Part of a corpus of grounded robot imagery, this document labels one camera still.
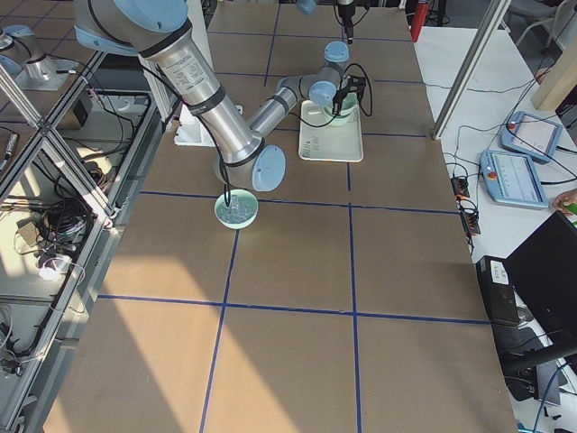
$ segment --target white tray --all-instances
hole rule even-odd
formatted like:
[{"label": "white tray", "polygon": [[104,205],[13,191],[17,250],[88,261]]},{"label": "white tray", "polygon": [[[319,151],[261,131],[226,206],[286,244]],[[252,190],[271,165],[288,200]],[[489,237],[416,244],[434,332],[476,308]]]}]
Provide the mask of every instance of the white tray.
[{"label": "white tray", "polygon": [[[322,107],[312,101],[303,102],[300,117],[310,124],[325,124]],[[351,113],[349,121],[340,126],[327,125],[314,128],[300,123],[298,156],[309,161],[362,161],[362,134],[359,106]]]}]

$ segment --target electronic equipment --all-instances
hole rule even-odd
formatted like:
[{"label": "electronic equipment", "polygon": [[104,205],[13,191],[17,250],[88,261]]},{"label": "electronic equipment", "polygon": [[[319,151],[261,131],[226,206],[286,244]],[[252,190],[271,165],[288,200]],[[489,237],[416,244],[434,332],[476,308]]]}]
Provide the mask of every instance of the electronic equipment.
[{"label": "electronic equipment", "polygon": [[514,152],[529,155],[534,161],[546,163],[557,148],[560,124],[517,111],[501,131],[501,145]]},{"label": "electronic equipment", "polygon": [[487,191],[497,203],[535,209],[549,207],[529,155],[486,150],[481,153],[480,165]]},{"label": "electronic equipment", "polygon": [[505,260],[505,269],[553,345],[510,363],[504,372],[520,371],[565,357],[577,373],[577,228],[559,211],[553,213]]},{"label": "electronic equipment", "polygon": [[509,283],[503,259],[485,255],[477,262],[477,281],[487,316],[492,323],[516,327],[519,324],[515,291]]},{"label": "electronic equipment", "polygon": [[82,128],[88,120],[88,115],[92,111],[92,107],[92,100],[88,92],[81,92],[77,101],[59,122],[58,129],[70,130]]}]

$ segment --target blue tape line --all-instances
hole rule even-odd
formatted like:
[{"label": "blue tape line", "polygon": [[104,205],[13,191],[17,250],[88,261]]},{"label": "blue tape line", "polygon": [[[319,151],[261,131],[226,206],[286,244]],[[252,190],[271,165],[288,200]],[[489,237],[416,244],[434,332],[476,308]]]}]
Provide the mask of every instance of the blue tape line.
[{"label": "blue tape line", "polygon": [[361,371],[359,366],[359,324],[357,320],[357,286],[354,264],[353,207],[349,203],[349,249],[351,253],[351,293],[353,296],[354,384],[357,406],[357,433],[362,433]]},{"label": "blue tape line", "polygon": [[207,31],[208,34],[231,34],[233,36],[272,36],[271,33],[258,33],[258,32],[224,32],[218,30]]},{"label": "blue tape line", "polygon": [[[253,33],[253,32],[223,32],[223,31],[209,31],[208,33],[213,34],[230,34],[235,36],[277,36],[281,38],[307,38],[307,39],[332,39],[338,38],[335,36],[321,36],[313,34],[290,34],[290,33],[276,33],[277,26],[275,25],[274,33]],[[398,39],[398,38],[354,38],[356,41],[383,41],[383,42],[411,42],[410,39]],[[344,41],[344,33],[341,31],[341,41]]]},{"label": "blue tape line", "polygon": [[340,205],[338,203],[320,203],[314,201],[292,201],[283,200],[280,198],[259,198],[261,203],[277,203],[280,205],[302,205],[302,206],[324,206],[324,207],[348,207],[348,205]]},{"label": "blue tape line", "polygon": [[274,29],[272,30],[272,41],[270,41],[270,51],[269,51],[269,60],[267,61],[267,70],[264,76],[264,83],[263,86],[267,85],[269,81],[269,70],[270,70],[270,62],[272,61],[272,49],[274,48],[274,40],[277,36],[277,26],[279,25],[279,16],[280,16],[280,4],[277,7],[277,17],[274,20]]},{"label": "blue tape line", "polygon": [[233,75],[233,76],[237,76],[237,77],[266,77],[265,74],[253,74],[250,72],[215,72],[215,74],[216,75]]},{"label": "blue tape line", "polygon": [[10,15],[10,18],[26,18],[28,20],[67,20],[67,21],[74,21],[74,18],[69,18],[67,16],[28,16],[28,15]]},{"label": "blue tape line", "polygon": [[351,183],[351,163],[346,163],[346,189],[347,191],[351,192],[352,190],[352,183]]},{"label": "blue tape line", "polygon": [[139,302],[159,302],[165,304],[190,304],[190,305],[205,305],[210,307],[222,307],[222,302],[213,302],[210,300],[194,300],[194,299],[173,299],[173,298],[149,298],[144,296],[129,296],[129,295],[111,295],[100,294],[99,299],[119,299],[119,300],[136,300]]},{"label": "blue tape line", "polygon": [[216,332],[215,350],[213,352],[212,363],[210,364],[210,374],[208,375],[208,384],[206,385],[205,404],[202,409],[202,418],[200,420],[200,428],[198,430],[199,433],[203,433],[205,431],[206,414],[208,413],[210,392],[212,390],[213,379],[215,377],[216,358],[218,356],[218,347],[220,346],[220,338],[223,333],[224,314],[226,313],[226,302],[228,300],[228,291],[230,290],[231,287],[231,277],[233,275],[234,258],[236,256],[236,247],[238,246],[239,234],[240,231],[236,230],[236,234],[234,235],[233,253],[231,254],[231,263],[228,268],[228,277],[226,278],[226,288],[224,289],[223,306],[220,311],[220,319],[218,321],[218,331]]},{"label": "blue tape line", "polygon": [[[185,194],[181,192],[163,192],[163,191],[141,191],[146,196],[164,196],[164,197],[183,197],[183,198],[210,198],[216,199],[218,196],[205,196],[201,194]],[[378,209],[390,210],[393,212],[417,212],[423,214],[441,214],[441,215],[459,215],[457,210],[439,210],[439,209],[419,209],[412,207],[388,207],[388,206],[365,206],[341,203],[321,203],[315,201],[294,201],[280,198],[259,198],[260,203],[276,203],[280,205],[301,205],[301,206],[321,206],[321,207],[352,207],[353,209]]]},{"label": "blue tape line", "polygon": [[[287,131],[290,133],[298,133],[297,128],[274,128],[275,131]],[[362,133],[363,136],[377,136],[377,137],[409,137],[409,138],[427,138],[425,134],[394,134],[394,133]]]},{"label": "blue tape line", "polygon": [[418,322],[459,323],[462,325],[490,325],[488,320],[468,318],[430,318],[428,316],[408,316],[404,314],[357,313],[360,318],[391,318],[395,320],[414,320]]},{"label": "blue tape line", "polygon": [[42,21],[44,21],[44,19],[46,18],[46,15],[48,15],[50,12],[52,12],[54,9],[56,9],[59,4],[60,4],[60,2],[54,2],[54,6],[51,7],[51,8],[46,12],[46,14],[44,14],[43,16],[40,17],[40,20],[32,27],[32,29],[34,29],[38,24],[40,24]]},{"label": "blue tape line", "polygon": [[394,134],[394,133],[362,133],[366,136],[377,136],[377,137],[410,137],[410,138],[426,138],[425,134]]},{"label": "blue tape line", "polygon": [[[111,294],[100,294],[99,299],[119,299],[119,300],[131,300],[136,302],[158,302],[164,304],[189,304],[189,305],[200,305],[206,307],[222,307],[224,304],[222,302],[215,302],[210,300],[194,300],[194,299],[176,299],[176,298],[148,298],[143,296],[130,296],[130,295],[111,295]],[[299,307],[279,307],[272,305],[255,305],[255,304],[242,304],[242,303],[226,303],[227,308],[232,309],[260,309],[268,311],[282,311],[282,312],[294,312],[294,313],[308,313],[308,314],[322,314],[329,316],[354,316],[352,311],[342,311],[335,309],[304,309]],[[415,320],[421,322],[442,322],[442,323],[461,323],[461,324],[473,324],[473,325],[490,325],[489,321],[486,320],[473,320],[466,318],[431,318],[428,316],[409,316],[409,315],[399,315],[399,314],[385,314],[385,313],[363,313],[357,311],[357,317],[362,318],[386,318],[386,319],[396,319],[396,320]]]},{"label": "blue tape line", "polygon": [[392,212],[417,212],[422,214],[460,215],[458,210],[417,209],[412,207],[364,206],[352,205],[355,209],[380,209]]},{"label": "blue tape line", "polygon": [[413,81],[404,79],[375,79],[376,83],[397,83],[397,84],[422,84],[425,85],[423,81]]},{"label": "blue tape line", "polygon": [[206,196],[203,194],[186,194],[184,192],[164,192],[164,191],[141,191],[144,196],[165,196],[165,197],[186,197],[186,198],[218,198],[218,196]]},{"label": "blue tape line", "polygon": [[259,309],[266,311],[284,311],[288,313],[308,313],[308,314],[323,314],[328,316],[352,316],[351,311],[337,311],[333,309],[303,309],[299,307],[276,307],[271,305],[254,305],[254,304],[238,304],[227,303],[226,307],[231,309]]},{"label": "blue tape line", "polygon": [[18,5],[16,5],[15,7],[13,7],[12,9],[10,9],[8,11],[8,13],[4,16],[0,17],[0,22],[2,22],[4,20],[4,18],[8,18],[9,16],[12,17],[12,12],[14,12],[16,9],[18,9],[20,6],[22,6],[22,3],[24,3],[26,0],[21,0],[20,3]]}]

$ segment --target blue tape grid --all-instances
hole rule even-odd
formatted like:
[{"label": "blue tape grid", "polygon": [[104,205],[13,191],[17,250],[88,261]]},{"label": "blue tape grid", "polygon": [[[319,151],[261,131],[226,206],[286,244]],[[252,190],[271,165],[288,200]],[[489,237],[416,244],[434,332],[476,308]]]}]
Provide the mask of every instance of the blue tape grid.
[{"label": "blue tape grid", "polygon": [[216,358],[218,356],[218,347],[220,346],[220,338],[223,334],[224,315],[226,313],[226,304],[228,301],[228,291],[231,287],[231,277],[233,275],[234,259],[236,258],[236,247],[238,245],[238,238],[240,232],[237,230],[234,235],[233,253],[231,254],[231,262],[228,268],[228,276],[226,278],[226,288],[224,289],[223,304],[220,310],[220,318],[218,320],[218,331],[216,332],[215,350],[213,352],[213,360],[210,364],[210,373],[208,374],[208,384],[206,385],[205,404],[202,409],[202,418],[200,420],[200,428],[198,431],[203,433],[205,431],[206,414],[208,413],[208,403],[210,402],[210,392],[212,390],[213,379],[215,377]]},{"label": "blue tape grid", "polygon": [[[351,173],[350,165],[347,164],[347,189],[350,191],[352,189],[351,185]],[[195,199],[216,199],[216,196],[204,195],[204,194],[186,194],[186,193],[171,193],[162,191],[142,191],[143,195],[154,195],[163,197],[179,197],[179,198],[195,198]],[[353,205],[352,203],[338,204],[338,203],[315,203],[315,202],[297,202],[289,200],[277,200],[277,199],[260,199],[260,202],[285,204],[285,205],[304,205],[304,206],[328,206],[328,207],[341,207],[348,209],[349,217],[349,249],[350,249],[350,261],[351,261],[351,296],[352,296],[352,310],[332,310],[332,309],[306,309],[306,308],[292,308],[292,307],[280,307],[271,305],[255,305],[255,304],[242,304],[242,303],[230,303],[228,302],[229,291],[231,288],[231,279],[234,271],[234,263],[237,255],[237,248],[240,238],[240,231],[236,231],[234,236],[233,251],[231,254],[230,265],[228,269],[228,276],[226,279],[226,286],[224,289],[224,296],[222,302],[208,301],[208,300],[195,300],[195,299],[164,299],[164,298],[149,298],[149,297],[139,297],[139,296],[125,296],[125,295],[114,295],[114,294],[101,294],[99,298],[101,299],[121,299],[121,300],[131,300],[140,302],[160,302],[160,303],[175,303],[175,304],[188,304],[188,305],[201,305],[217,307],[221,309],[221,314],[218,323],[218,329],[216,332],[215,347],[213,350],[213,357],[211,362],[211,367],[208,375],[208,382],[206,385],[205,401],[203,406],[202,418],[199,426],[199,433],[204,433],[206,427],[206,416],[208,413],[208,408],[210,404],[210,397],[212,391],[212,385],[215,377],[215,368],[218,359],[218,350],[222,338],[222,331],[224,326],[225,314],[227,309],[245,309],[245,310],[267,310],[267,311],[278,311],[278,312],[291,312],[291,313],[303,313],[303,314],[317,314],[317,315],[331,315],[331,316],[344,316],[350,317],[353,322],[353,352],[354,352],[354,382],[355,382],[355,404],[356,404],[356,422],[357,422],[357,433],[362,433],[362,390],[361,390],[361,367],[360,367],[360,349],[359,349],[359,325],[358,318],[379,318],[379,319],[395,319],[395,320],[410,320],[410,321],[421,321],[421,322],[443,322],[443,323],[453,323],[462,325],[490,325],[489,321],[486,320],[471,320],[471,319],[461,319],[461,318],[434,318],[426,316],[409,316],[409,315],[396,315],[396,314],[381,314],[381,313],[371,313],[362,312],[357,309],[357,293],[356,293],[356,270],[355,270],[355,253],[354,253],[354,229],[353,229],[353,210],[356,208],[366,208],[366,209],[385,209],[390,211],[402,211],[402,212],[425,212],[425,213],[435,213],[435,214],[447,214],[447,215],[458,215],[456,211],[440,211],[433,209],[410,209],[410,208],[398,208],[398,207],[365,207]]]},{"label": "blue tape grid", "polygon": [[[177,299],[177,298],[151,298],[145,296],[132,295],[114,295],[101,293],[98,295],[99,299],[117,299],[130,300],[134,302],[156,302],[160,304],[184,304],[184,305],[199,305],[204,307],[224,307],[228,309],[254,309],[263,311],[278,311],[285,313],[305,313],[317,314],[325,316],[345,316],[352,317],[352,311],[343,311],[337,309],[303,309],[300,307],[281,307],[275,305],[259,305],[259,304],[241,304],[236,302],[223,302],[213,300],[196,300],[196,299]],[[407,314],[386,314],[386,313],[370,313],[366,311],[357,311],[358,318],[383,318],[391,320],[407,320],[413,322],[437,322],[437,323],[454,323],[459,325],[490,325],[488,320],[475,320],[468,318],[435,318],[429,316],[410,316]]]},{"label": "blue tape grid", "polygon": [[277,36],[277,26],[279,25],[279,17],[280,17],[280,4],[277,6],[277,16],[274,20],[274,29],[272,31],[272,40],[270,41],[269,59],[267,61],[267,70],[264,73],[264,82],[262,84],[263,86],[266,86],[267,82],[269,81],[270,62],[272,61],[272,50],[274,49],[274,40],[276,39]]},{"label": "blue tape grid", "polygon": [[[230,34],[233,36],[278,36],[282,38],[309,38],[309,39],[330,39],[335,40],[338,36],[315,36],[309,34],[290,34],[290,33],[276,33],[276,25],[275,31],[273,33],[259,33],[259,32],[223,32],[223,31],[207,31],[207,33],[212,34]],[[410,39],[396,39],[396,38],[358,38],[355,36],[354,38],[356,41],[384,41],[384,42],[411,42]]]},{"label": "blue tape grid", "polygon": [[[22,0],[17,6],[14,7],[12,11],[17,9],[24,0]],[[35,24],[38,25],[44,19],[50,19],[51,17],[47,17],[46,15],[49,14],[58,4],[55,4],[41,19]],[[271,75],[270,72],[270,63],[272,60],[272,53],[274,48],[274,42],[277,36],[284,36],[284,37],[295,37],[295,38],[317,38],[317,39],[334,39],[333,37],[319,37],[319,36],[306,36],[306,35],[291,35],[291,34],[277,34],[277,26],[279,22],[279,15],[280,15],[280,5],[277,10],[277,16],[274,25],[273,34],[267,33],[239,33],[239,32],[212,32],[212,33],[226,33],[226,34],[250,34],[250,35],[266,35],[272,36],[272,41],[270,43],[270,52],[269,58],[267,61],[267,69],[264,75],[262,74],[238,74],[238,73],[227,73],[227,72],[220,72],[221,74],[226,75],[244,75],[244,76],[257,76],[257,77],[264,77],[264,86],[267,85],[269,77],[278,77],[275,75]],[[70,33],[73,29],[67,33],[63,40],[59,40],[59,43],[54,47],[54,52],[64,40],[69,38]],[[386,38],[356,38],[359,41],[395,41],[395,42],[411,42],[411,40],[400,40],[400,39],[386,39]],[[377,82],[389,82],[389,83],[405,83],[405,84],[423,84],[422,82],[417,81],[403,81],[403,80],[385,80],[385,79],[377,79]],[[366,135],[388,135],[388,136],[407,136],[407,137],[425,137],[424,135],[419,134],[366,134]],[[351,171],[350,171],[350,164],[347,163],[347,189],[349,191],[352,190],[351,185]],[[159,195],[159,196],[169,196],[169,197],[186,197],[186,198],[216,198],[216,196],[206,196],[206,195],[193,195],[193,194],[179,194],[179,193],[165,193],[159,191],[143,191],[142,194],[144,195]],[[411,209],[411,208],[398,208],[398,207],[364,207],[364,206],[355,206],[351,203],[347,205],[340,205],[340,204],[332,204],[332,203],[310,203],[310,202],[295,202],[295,201],[288,201],[288,200],[274,200],[274,199],[261,199],[262,202],[270,202],[270,203],[281,203],[281,204],[294,204],[294,205],[307,205],[307,206],[333,206],[333,207],[347,207],[349,213],[349,230],[350,230],[350,254],[351,254],[351,290],[352,290],[352,300],[353,300],[353,311],[336,311],[336,310],[327,310],[327,309],[299,309],[299,308],[288,308],[288,307],[274,307],[274,306],[264,306],[264,305],[247,305],[247,304],[236,304],[236,303],[228,303],[228,294],[231,285],[231,278],[234,269],[234,260],[236,258],[236,251],[238,246],[239,234],[240,232],[237,231],[234,237],[234,246],[233,251],[231,254],[231,261],[228,270],[228,276],[226,281],[226,287],[224,290],[224,298],[223,302],[214,302],[214,301],[200,301],[200,300],[192,300],[192,299],[160,299],[160,298],[143,298],[143,297],[134,297],[134,296],[121,296],[121,295],[100,295],[101,299],[124,299],[124,300],[135,300],[135,301],[149,301],[149,302],[165,302],[165,303],[179,303],[179,304],[191,304],[191,305],[205,305],[205,306],[212,306],[212,307],[220,307],[221,314],[218,323],[218,330],[216,333],[216,340],[215,340],[215,348],[212,357],[212,363],[210,367],[210,373],[208,377],[208,383],[206,385],[206,395],[205,395],[205,402],[202,412],[201,423],[199,427],[199,432],[204,433],[205,424],[206,424],[206,414],[208,411],[208,404],[210,402],[210,394],[212,390],[212,383],[215,374],[216,368],[216,361],[218,357],[218,349],[220,346],[220,340],[222,336],[222,330],[224,326],[224,317],[227,308],[234,308],[234,309],[262,309],[262,310],[272,310],[272,311],[287,311],[287,312],[299,312],[299,313],[308,313],[308,314],[324,314],[324,315],[339,315],[339,316],[349,316],[353,318],[353,344],[354,344],[354,377],[355,377],[355,397],[356,397],[356,410],[357,410],[357,433],[362,433],[362,402],[361,402],[361,374],[360,374],[360,366],[359,366],[359,334],[358,334],[358,317],[366,317],[366,318],[387,318],[387,319],[400,319],[400,320],[416,320],[416,321],[429,321],[429,322],[445,322],[445,323],[458,323],[458,324],[473,324],[473,325],[489,325],[490,322],[483,321],[483,320],[466,320],[466,319],[457,319],[457,318],[429,318],[429,317],[419,317],[419,316],[406,316],[406,315],[390,315],[390,314],[379,314],[379,313],[363,313],[357,311],[357,297],[356,297],[356,277],[355,277],[355,264],[354,264],[354,233],[353,233],[353,209],[354,208],[367,208],[367,209],[385,209],[391,211],[405,211],[405,212],[426,212],[426,213],[440,213],[440,214],[449,214],[449,215],[458,215],[457,212],[451,211],[439,211],[433,209]]]},{"label": "blue tape grid", "polygon": [[[350,190],[351,177],[350,171],[347,171],[347,188]],[[184,192],[166,192],[166,191],[150,191],[144,190],[140,192],[144,196],[164,196],[164,197],[182,197],[182,198],[208,198],[216,200],[218,196],[211,196],[205,194],[187,194]],[[323,203],[314,201],[295,201],[285,200],[280,198],[259,198],[260,203],[276,203],[281,205],[300,205],[300,206],[321,206],[321,207],[344,207],[352,209],[375,209],[375,210],[389,210],[393,212],[414,212],[422,214],[441,214],[441,215],[459,215],[457,210],[440,210],[440,209],[421,209],[414,207],[391,207],[391,206],[366,206],[354,205],[351,203]]]}]

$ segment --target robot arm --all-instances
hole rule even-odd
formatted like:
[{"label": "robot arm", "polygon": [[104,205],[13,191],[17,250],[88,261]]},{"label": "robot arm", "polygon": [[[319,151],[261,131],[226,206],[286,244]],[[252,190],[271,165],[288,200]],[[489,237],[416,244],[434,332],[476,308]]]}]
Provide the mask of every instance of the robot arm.
[{"label": "robot arm", "polygon": [[33,31],[25,25],[0,28],[0,64],[9,74],[26,69],[33,81],[49,81],[56,77],[57,65],[42,49]]},{"label": "robot arm", "polygon": [[228,179],[237,187],[275,189],[284,176],[285,157],[280,148],[265,145],[264,136],[307,93],[327,106],[333,104],[343,84],[348,49],[342,42],[332,42],[317,74],[283,80],[279,91],[247,124],[192,41],[186,2],[75,0],[75,7],[80,43],[97,51],[140,54],[162,69],[191,114],[199,117],[215,138]]},{"label": "robot arm", "polygon": [[192,41],[182,0],[76,0],[77,38],[98,51],[140,54],[155,62],[181,94],[190,112],[215,137],[231,182],[257,191],[275,189],[285,158],[265,145],[238,113]]},{"label": "robot arm", "polygon": [[249,120],[251,128],[268,135],[303,99],[311,99],[319,106],[332,106],[334,101],[342,100],[343,96],[338,94],[348,88],[344,73],[348,59],[349,50],[344,43],[330,42],[325,48],[323,67],[316,74],[282,79],[274,96]]}]

